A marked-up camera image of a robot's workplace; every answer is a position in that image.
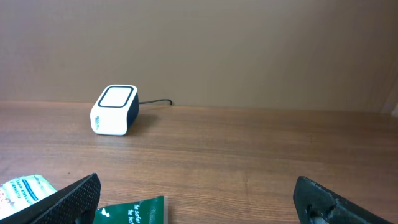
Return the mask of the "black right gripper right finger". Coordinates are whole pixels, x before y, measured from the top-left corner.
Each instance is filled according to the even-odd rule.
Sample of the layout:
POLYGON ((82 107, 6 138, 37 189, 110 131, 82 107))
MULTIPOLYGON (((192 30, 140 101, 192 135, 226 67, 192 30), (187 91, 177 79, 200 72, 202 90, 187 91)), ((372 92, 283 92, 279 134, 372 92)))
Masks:
POLYGON ((300 223, 388 223, 305 176, 297 179, 293 201, 300 223))

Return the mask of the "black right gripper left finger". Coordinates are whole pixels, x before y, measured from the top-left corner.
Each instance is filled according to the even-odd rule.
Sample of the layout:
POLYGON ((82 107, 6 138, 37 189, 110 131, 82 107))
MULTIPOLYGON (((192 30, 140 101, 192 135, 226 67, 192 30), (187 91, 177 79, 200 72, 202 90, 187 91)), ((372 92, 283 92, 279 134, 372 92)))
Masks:
POLYGON ((45 199, 1 220, 2 224, 92 224, 101 182, 88 175, 45 199))

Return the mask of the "white teal pouch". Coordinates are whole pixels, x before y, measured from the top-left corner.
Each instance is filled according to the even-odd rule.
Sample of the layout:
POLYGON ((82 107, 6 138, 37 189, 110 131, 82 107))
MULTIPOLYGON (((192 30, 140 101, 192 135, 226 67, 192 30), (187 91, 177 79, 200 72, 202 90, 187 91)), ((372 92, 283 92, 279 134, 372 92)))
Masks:
POLYGON ((56 191, 42 175, 22 176, 1 184, 1 219, 20 212, 56 191))

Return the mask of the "green 3M gloves package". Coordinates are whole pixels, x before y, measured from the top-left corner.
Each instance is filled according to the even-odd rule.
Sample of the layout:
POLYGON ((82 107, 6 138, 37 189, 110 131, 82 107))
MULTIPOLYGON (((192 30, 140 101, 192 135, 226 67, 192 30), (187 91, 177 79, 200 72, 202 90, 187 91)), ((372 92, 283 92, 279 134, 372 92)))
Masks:
POLYGON ((108 205, 97 209, 93 224, 168 224, 168 197, 108 205))

